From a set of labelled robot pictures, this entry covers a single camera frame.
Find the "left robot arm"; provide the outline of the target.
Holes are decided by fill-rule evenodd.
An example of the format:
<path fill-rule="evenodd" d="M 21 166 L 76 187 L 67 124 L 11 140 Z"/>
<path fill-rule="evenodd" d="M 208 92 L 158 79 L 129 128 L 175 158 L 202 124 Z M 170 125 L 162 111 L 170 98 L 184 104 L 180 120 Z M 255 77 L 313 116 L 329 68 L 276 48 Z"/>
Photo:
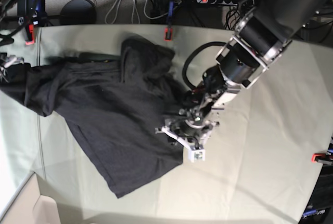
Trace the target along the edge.
<path fill-rule="evenodd" d="M 292 37 L 327 0 L 260 0 L 236 24 L 228 42 L 209 42 L 186 59 L 182 78 L 188 87 L 178 113 L 156 129 L 188 151 L 190 161 L 206 158 L 204 145 L 217 121 L 213 110 L 223 109 L 242 89 L 250 88 L 276 62 Z M 191 61 L 208 47 L 216 46 L 216 65 L 208 68 L 198 85 L 187 77 Z"/>

